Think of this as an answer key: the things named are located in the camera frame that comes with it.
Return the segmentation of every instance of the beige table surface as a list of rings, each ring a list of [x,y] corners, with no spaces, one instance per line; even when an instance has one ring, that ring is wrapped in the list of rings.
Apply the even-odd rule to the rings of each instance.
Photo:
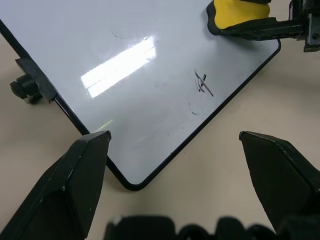
[[[270,16],[288,18],[289,1]],[[213,231],[221,216],[271,226],[251,184],[239,132],[290,141],[320,169],[320,53],[282,40],[280,53],[143,190],[125,190],[107,169],[88,239],[101,240],[120,215],[166,215],[177,229],[197,223]],[[42,173],[80,134],[55,104],[27,105],[9,83],[22,75],[0,36],[0,231]]]

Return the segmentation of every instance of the whiteboard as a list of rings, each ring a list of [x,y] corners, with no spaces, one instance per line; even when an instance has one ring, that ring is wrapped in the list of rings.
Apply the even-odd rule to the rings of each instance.
[[[138,185],[279,48],[211,35],[209,2],[2,0],[0,19]]]

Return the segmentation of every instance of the black knob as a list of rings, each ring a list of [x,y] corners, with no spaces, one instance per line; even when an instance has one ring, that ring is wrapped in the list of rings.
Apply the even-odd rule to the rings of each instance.
[[[29,75],[23,75],[10,83],[11,91],[18,98],[25,99],[39,93],[36,82]]]

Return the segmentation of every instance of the white board surface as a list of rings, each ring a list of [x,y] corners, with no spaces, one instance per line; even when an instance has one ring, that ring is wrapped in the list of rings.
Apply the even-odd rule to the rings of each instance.
[[[0,19],[136,185],[279,47],[211,35],[209,2],[1,0]]]

